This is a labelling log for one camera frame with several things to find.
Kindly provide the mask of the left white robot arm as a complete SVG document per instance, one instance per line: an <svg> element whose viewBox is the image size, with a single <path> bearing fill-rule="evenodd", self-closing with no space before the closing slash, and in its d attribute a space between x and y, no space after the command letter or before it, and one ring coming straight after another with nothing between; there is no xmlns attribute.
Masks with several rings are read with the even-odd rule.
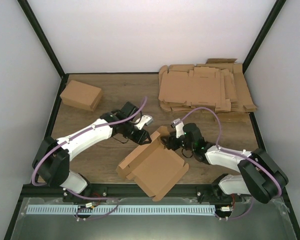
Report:
<svg viewBox="0 0 300 240"><path fill-rule="evenodd" d="M85 177L70 169L70 162L91 146L117 134L138 145L150 144L150 134L144 127L152 121L152 116L143 114L141 107L128 101L121 109L102 114L75 133L58 139L47 136L32 163L31 183L36 187L61 187L79 201L87 202L92 196L91 185Z"/></svg>

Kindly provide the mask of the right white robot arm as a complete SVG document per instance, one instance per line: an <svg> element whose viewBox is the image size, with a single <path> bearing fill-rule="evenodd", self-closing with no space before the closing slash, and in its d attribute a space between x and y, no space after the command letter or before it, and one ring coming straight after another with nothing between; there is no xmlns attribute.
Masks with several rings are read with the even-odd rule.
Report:
<svg viewBox="0 0 300 240"><path fill-rule="evenodd" d="M214 181L216 186L212 188L212 195L219 202L231 194L238 194L250 195L267 204L281 196L289 182L287 175L263 149L239 151L218 147L204 139L195 123L184 124L178 120L172 127L171 133L160 138L167 149L191 151L200 163L222 166L238 173L224 174Z"/></svg>

